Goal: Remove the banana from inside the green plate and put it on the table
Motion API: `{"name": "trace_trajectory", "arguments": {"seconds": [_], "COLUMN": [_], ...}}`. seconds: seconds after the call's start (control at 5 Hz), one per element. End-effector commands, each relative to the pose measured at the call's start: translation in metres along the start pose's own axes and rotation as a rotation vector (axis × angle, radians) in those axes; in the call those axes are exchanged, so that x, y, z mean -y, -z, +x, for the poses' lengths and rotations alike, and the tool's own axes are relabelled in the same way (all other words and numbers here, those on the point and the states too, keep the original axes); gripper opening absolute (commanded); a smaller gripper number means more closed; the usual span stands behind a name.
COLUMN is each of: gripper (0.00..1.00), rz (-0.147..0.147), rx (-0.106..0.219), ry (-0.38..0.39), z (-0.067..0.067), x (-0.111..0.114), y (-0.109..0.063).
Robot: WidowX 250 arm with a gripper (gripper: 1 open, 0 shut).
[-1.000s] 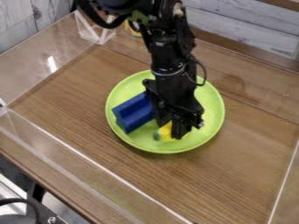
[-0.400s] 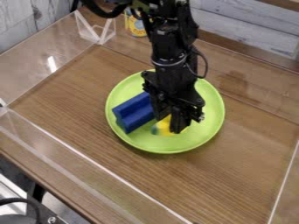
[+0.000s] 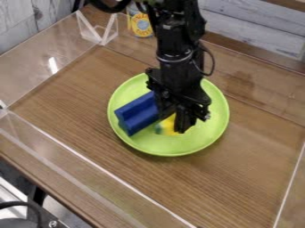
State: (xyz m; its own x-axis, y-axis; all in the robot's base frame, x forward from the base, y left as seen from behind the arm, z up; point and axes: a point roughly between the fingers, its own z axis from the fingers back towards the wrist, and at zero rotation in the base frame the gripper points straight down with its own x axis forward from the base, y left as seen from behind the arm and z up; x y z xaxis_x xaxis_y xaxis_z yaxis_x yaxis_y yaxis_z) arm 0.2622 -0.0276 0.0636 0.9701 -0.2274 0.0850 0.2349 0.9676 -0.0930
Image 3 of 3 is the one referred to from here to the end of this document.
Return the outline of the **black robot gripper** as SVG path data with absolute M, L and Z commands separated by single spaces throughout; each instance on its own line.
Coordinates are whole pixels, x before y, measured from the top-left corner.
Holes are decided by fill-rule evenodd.
M 184 134 L 211 114 L 212 98 L 203 89 L 204 58 L 167 60 L 159 57 L 160 67 L 146 69 L 148 88 L 156 93 L 159 116 L 168 118 L 175 112 L 175 131 Z

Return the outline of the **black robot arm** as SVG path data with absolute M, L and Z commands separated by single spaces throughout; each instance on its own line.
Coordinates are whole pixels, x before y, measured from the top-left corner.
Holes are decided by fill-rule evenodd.
M 212 98 L 204 91 L 204 55 L 209 52 L 201 42 L 207 19 L 199 0 L 89 0 L 97 9 L 108 13 L 124 11 L 136 4 L 148 14 L 159 40 L 160 67 L 146 69 L 148 88 L 156 94 L 159 114 L 163 119 L 175 116 L 173 130 L 183 134 L 211 117 Z

